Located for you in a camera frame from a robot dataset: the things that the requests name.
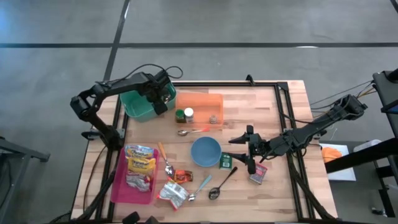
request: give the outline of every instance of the butcher block tabletop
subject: butcher block tabletop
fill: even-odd
[[[296,119],[311,121],[312,114],[303,81],[286,81],[289,84],[290,97]],[[175,169],[190,170],[193,172],[193,182],[182,186],[190,193],[199,188],[203,180],[211,174],[213,178],[205,188],[197,194],[196,200],[188,200],[174,211],[170,202],[156,199],[156,195],[167,181],[164,171],[165,162],[159,157],[157,167],[157,180],[155,182],[155,197],[148,205],[129,203],[116,203],[113,221],[121,220],[138,212],[141,222],[150,216],[160,222],[293,222],[297,221],[295,205],[290,183],[289,170],[286,156],[264,161],[262,165],[268,168],[262,185],[248,180],[247,167],[237,160],[233,166],[238,170],[221,188],[221,194],[216,200],[209,200],[208,192],[213,187],[218,187],[229,174],[227,170],[219,170],[218,164],[213,167],[200,167],[196,165],[190,155],[190,148],[194,140],[202,136],[211,136],[221,145],[223,152],[247,153],[248,147],[243,144],[229,144],[232,138],[241,136],[246,131],[246,125],[253,125],[254,132],[261,138],[270,139],[281,133],[280,119],[275,100],[275,90],[266,86],[226,86],[226,87],[176,87],[177,92],[192,93],[219,93],[223,95],[224,125],[222,128],[211,129],[206,133],[192,133],[188,136],[178,136],[175,123],[175,111],[170,110],[145,123],[138,123],[129,119],[126,131],[126,144],[139,144],[158,148],[157,143],[162,142],[169,163]],[[282,102],[287,113],[283,91]],[[107,124],[112,124],[116,107],[117,96],[104,100],[98,116]],[[119,127],[123,121],[124,110],[121,110]],[[90,141],[81,172],[81,177],[73,204],[72,218],[83,212],[83,196],[93,164],[100,151],[104,148],[101,140]],[[86,206],[94,199],[100,189],[106,149],[102,153],[95,169],[93,179],[86,198]],[[310,145],[304,156],[305,168],[311,191],[326,210],[337,216],[335,203],[331,194],[328,177],[323,163],[320,148]],[[106,217],[111,189],[104,200],[103,216]],[[304,195],[300,190],[300,198],[304,217],[308,217]]]

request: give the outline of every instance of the orange container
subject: orange container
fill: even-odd
[[[177,123],[186,128],[222,128],[223,95],[211,93],[177,93],[175,109],[193,109],[193,123]],[[210,124],[210,116],[217,117],[216,124]]]

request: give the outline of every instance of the teal bin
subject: teal bin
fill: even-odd
[[[177,93],[171,83],[166,85],[166,88],[171,94],[171,100],[166,103],[166,106],[168,110],[171,110],[175,107],[175,96]],[[120,101],[124,105],[126,114],[138,122],[145,122],[157,116],[152,103],[149,103],[145,96],[140,96],[137,91],[121,93]]]

